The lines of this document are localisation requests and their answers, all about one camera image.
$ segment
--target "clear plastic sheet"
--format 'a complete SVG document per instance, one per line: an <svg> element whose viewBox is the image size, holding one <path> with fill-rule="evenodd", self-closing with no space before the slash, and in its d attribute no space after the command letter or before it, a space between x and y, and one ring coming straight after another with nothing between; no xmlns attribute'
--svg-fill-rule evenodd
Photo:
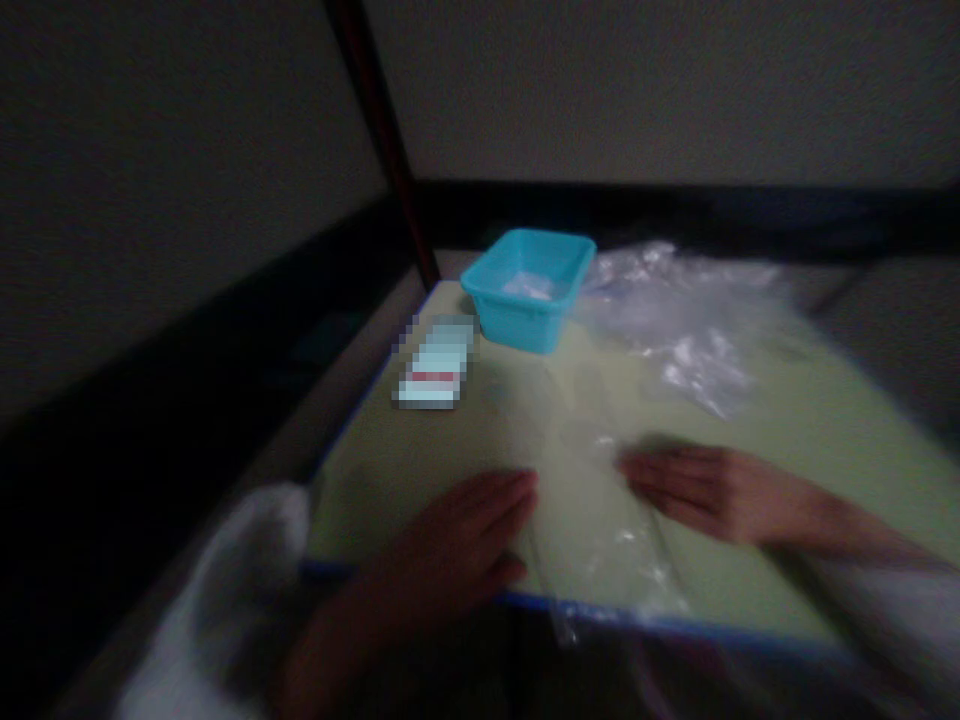
<svg viewBox="0 0 960 720"><path fill-rule="evenodd" d="M689 613L653 511L629 495L617 470L626 443L614 429L616 419L603 378L597 368L582 364L574 370L572 386L575 406L559 427L561 445L583 482L577 521L602 530L590 538L588 547L571 553L569 560L576 567L570 571L586 586L603 585L635 602L630 607L570 603L548 587L554 630L563 646L589 639L602 626L637 627ZM614 484L620 492L612 495L612 501L626 504L631 512L611 513L613 508L596 504L598 495L590 487L596 483ZM602 496L611 502L610 494ZM592 519L592 514L599 518ZM549 585L549 576L543 575L543 581Z"/></svg>
<svg viewBox="0 0 960 720"><path fill-rule="evenodd" d="M644 705L663 720L932 717L895 676L850 655L639 633L613 644L623 651ZM691 692L697 687L709 690Z"/></svg>
<svg viewBox="0 0 960 720"><path fill-rule="evenodd" d="M727 419L751 396L745 358L786 295L776 266L686 257L654 240L597 255L575 316L656 362L661 385Z"/></svg>
<svg viewBox="0 0 960 720"><path fill-rule="evenodd" d="M507 281L503 292L535 300L553 300L563 295L565 288L545 275L521 270Z"/></svg>

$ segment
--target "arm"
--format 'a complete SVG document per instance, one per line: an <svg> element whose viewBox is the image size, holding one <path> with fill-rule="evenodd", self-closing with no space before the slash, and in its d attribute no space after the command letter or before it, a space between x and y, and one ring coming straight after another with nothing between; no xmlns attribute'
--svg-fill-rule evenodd
<svg viewBox="0 0 960 720"><path fill-rule="evenodd" d="M537 476L489 473L435 501L320 607L280 669L283 720L329 713L384 650L437 628L526 574L507 554L536 505Z"/></svg>
<svg viewBox="0 0 960 720"><path fill-rule="evenodd" d="M638 495L694 530L799 553L879 652L938 701L958 703L952 566L853 503L744 453L639 454L621 470Z"/></svg>

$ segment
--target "fabric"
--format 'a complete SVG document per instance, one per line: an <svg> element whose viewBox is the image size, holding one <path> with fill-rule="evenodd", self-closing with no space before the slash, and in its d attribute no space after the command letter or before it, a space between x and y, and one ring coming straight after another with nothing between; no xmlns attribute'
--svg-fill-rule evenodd
<svg viewBox="0 0 960 720"><path fill-rule="evenodd" d="M308 515L306 490L292 484L239 504L164 616L116 717L267 717L263 689L311 605L298 583Z"/></svg>
<svg viewBox="0 0 960 720"><path fill-rule="evenodd" d="M855 626L938 713L960 717L960 573L808 559Z"/></svg>

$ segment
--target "hand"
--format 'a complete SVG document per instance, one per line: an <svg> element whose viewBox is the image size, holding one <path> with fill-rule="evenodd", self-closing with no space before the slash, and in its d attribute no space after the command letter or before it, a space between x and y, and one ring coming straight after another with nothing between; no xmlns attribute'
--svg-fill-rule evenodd
<svg viewBox="0 0 960 720"><path fill-rule="evenodd" d="M853 503L746 453L694 447L624 458L630 487L717 540L880 563L940 563Z"/></svg>
<svg viewBox="0 0 960 720"><path fill-rule="evenodd" d="M631 489L669 518L718 540L802 544L845 503L746 453L692 447L621 461Z"/></svg>
<svg viewBox="0 0 960 720"><path fill-rule="evenodd" d="M317 610L281 668L278 716L323 716L385 647L522 579L526 567L507 547L533 513L536 484L532 471L487 473L434 501Z"/></svg>
<svg viewBox="0 0 960 720"><path fill-rule="evenodd" d="M362 570L347 592L381 641L443 625L526 576L506 551L536 507L537 479L515 470L461 483Z"/></svg>

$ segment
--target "black wall trim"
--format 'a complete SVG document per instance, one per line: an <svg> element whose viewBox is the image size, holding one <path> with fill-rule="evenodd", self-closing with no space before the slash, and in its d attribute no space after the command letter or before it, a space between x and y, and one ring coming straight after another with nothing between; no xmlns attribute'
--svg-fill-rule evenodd
<svg viewBox="0 0 960 720"><path fill-rule="evenodd" d="M960 252L960 193L420 181L438 247L481 249L509 227L584 232L601 249L662 235L717 256L864 262Z"/></svg>

